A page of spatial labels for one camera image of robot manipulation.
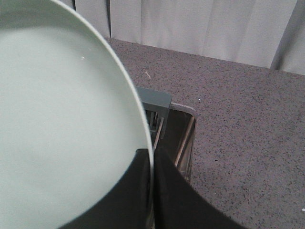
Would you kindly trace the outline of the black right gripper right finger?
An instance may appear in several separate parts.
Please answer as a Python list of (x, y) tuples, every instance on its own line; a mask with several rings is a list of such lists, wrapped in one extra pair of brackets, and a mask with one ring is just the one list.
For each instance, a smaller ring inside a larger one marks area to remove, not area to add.
[(154, 217), (157, 229), (243, 229), (205, 201), (168, 156), (166, 149), (154, 152)]

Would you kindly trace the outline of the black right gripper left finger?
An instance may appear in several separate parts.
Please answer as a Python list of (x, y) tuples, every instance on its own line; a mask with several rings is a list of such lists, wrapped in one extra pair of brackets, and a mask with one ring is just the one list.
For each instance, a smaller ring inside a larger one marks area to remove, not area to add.
[(150, 199), (148, 149), (137, 149), (118, 183), (97, 204), (62, 229), (145, 229)]

